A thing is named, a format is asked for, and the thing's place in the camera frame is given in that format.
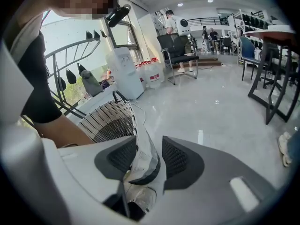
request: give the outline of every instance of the gray chair seat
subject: gray chair seat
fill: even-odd
[[[180,62],[187,62],[187,61],[198,60],[198,59],[199,59],[198,56],[180,56],[176,58],[171,58],[171,63],[177,64]],[[170,60],[169,59],[165,60],[165,63],[170,64]]]

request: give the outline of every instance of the railing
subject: railing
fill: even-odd
[[[224,25],[229,26],[227,18],[220,17],[203,17],[203,18],[195,18],[188,19],[189,25],[192,26],[206,26],[206,25]]]
[[[258,11],[256,13],[251,13],[252,16],[264,19],[263,11]]]

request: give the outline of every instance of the black chair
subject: black chair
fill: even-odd
[[[181,75],[187,75],[190,77],[193,77],[194,79],[198,76],[198,59],[197,56],[197,50],[195,44],[189,44],[186,46],[192,46],[194,48],[194,56],[186,56],[185,54],[185,47],[180,36],[178,33],[172,33],[172,34],[165,34],[157,37],[160,46],[162,48],[162,53],[164,55],[165,63],[170,64],[170,67],[172,69],[173,76],[168,77],[168,80],[175,85],[175,77],[181,76]],[[192,76],[188,73],[183,74],[174,74],[173,65],[178,64],[180,62],[188,62],[196,60],[196,76]]]
[[[230,47],[231,47],[231,40],[229,37],[225,37],[223,39],[223,50],[226,47],[226,50],[228,51],[228,53],[230,54]]]

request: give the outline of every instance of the wooden step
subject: wooden step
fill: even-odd
[[[204,61],[206,61],[206,62],[208,62],[208,61],[218,61],[218,58],[199,58],[198,59],[198,61],[199,62],[204,62]]]
[[[219,61],[199,61],[198,66],[221,66],[222,63]],[[189,63],[185,62],[183,63],[183,66],[185,68],[189,67]],[[173,68],[180,68],[179,64],[173,65]]]

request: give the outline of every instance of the window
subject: window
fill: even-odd
[[[101,35],[101,30],[103,29],[104,28],[100,20],[77,20],[73,18],[43,25],[41,31],[45,38],[45,55],[66,45],[85,40],[85,32],[87,30],[92,34],[95,30]],[[94,77],[99,82],[107,78],[108,66],[105,57],[111,50],[105,38],[101,36],[100,40],[101,43],[92,53],[92,55],[79,61],[81,65],[92,72]],[[96,43],[96,41],[93,41],[88,45],[87,43],[81,44],[78,46],[78,48],[76,46],[70,47],[67,50],[67,55],[65,54],[65,50],[57,53],[56,61],[58,67],[61,68],[65,66],[65,64],[72,62],[74,58],[79,59],[82,56],[83,52],[84,55],[89,54]],[[46,65],[49,69],[49,73],[52,74],[53,57],[50,57],[46,60]],[[86,91],[82,83],[82,78],[80,77],[78,72],[77,63],[68,66],[67,69],[69,69],[76,76],[77,81],[75,84],[69,84],[66,77],[66,68],[60,71],[60,76],[66,83],[64,95],[66,101],[70,105],[77,106],[80,100],[85,101],[83,97],[85,97]],[[49,88],[55,94],[57,94],[54,76],[48,79],[48,83]]]
[[[143,61],[143,56],[128,16],[122,19],[114,28],[109,28],[108,30],[111,33],[111,39],[116,48],[127,47],[135,64]]]
[[[126,24],[117,24],[114,28],[111,28],[111,30],[117,47],[127,45],[137,46],[137,42],[131,30],[131,26]]]

